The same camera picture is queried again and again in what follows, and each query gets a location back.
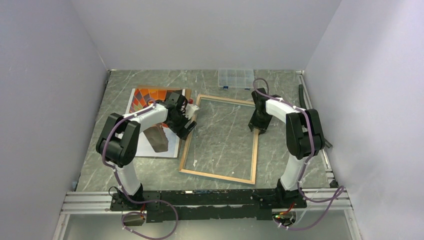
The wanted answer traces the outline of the hot air balloon photo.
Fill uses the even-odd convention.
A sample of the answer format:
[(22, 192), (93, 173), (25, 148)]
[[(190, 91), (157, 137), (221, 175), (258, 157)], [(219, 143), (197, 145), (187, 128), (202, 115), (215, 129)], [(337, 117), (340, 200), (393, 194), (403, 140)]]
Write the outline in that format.
[[(171, 93), (185, 95), (184, 89), (139, 87), (131, 90), (126, 113), (134, 113), (149, 105), (149, 99), (164, 101)], [(136, 151), (137, 157), (142, 158), (177, 158), (180, 139), (166, 124), (156, 124), (144, 130), (139, 135)]]

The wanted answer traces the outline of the blue picture frame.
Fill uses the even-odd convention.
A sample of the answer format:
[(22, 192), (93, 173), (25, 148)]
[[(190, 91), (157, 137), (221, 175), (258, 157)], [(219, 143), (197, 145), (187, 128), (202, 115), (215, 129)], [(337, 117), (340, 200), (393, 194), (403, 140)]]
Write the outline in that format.
[(200, 94), (196, 104), (197, 126), (184, 144), (179, 171), (254, 185), (259, 132), (247, 126), (254, 103)]

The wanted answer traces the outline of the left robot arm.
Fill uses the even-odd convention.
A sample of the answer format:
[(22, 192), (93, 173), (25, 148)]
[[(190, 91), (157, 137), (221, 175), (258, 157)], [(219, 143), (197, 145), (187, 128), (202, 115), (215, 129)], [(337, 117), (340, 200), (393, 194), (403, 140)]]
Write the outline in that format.
[(144, 200), (143, 185), (139, 181), (133, 160), (139, 135), (156, 124), (165, 124), (181, 140), (197, 125), (193, 116), (200, 108), (184, 95), (171, 92), (165, 99), (149, 97), (141, 110), (108, 116), (96, 143), (102, 163), (110, 167), (118, 183), (118, 192), (130, 210), (139, 209)]

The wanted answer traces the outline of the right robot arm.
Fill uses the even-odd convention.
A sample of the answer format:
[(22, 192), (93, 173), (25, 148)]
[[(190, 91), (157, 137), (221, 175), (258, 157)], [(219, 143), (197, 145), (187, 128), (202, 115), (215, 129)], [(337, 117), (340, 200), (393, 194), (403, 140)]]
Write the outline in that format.
[(319, 113), (312, 108), (297, 107), (277, 95), (267, 95), (264, 88), (256, 88), (251, 95), (255, 105), (248, 123), (251, 131), (265, 133), (273, 117), (285, 124), (290, 156), (277, 182), (275, 202), (286, 208), (300, 195), (301, 180), (310, 159), (325, 146)]

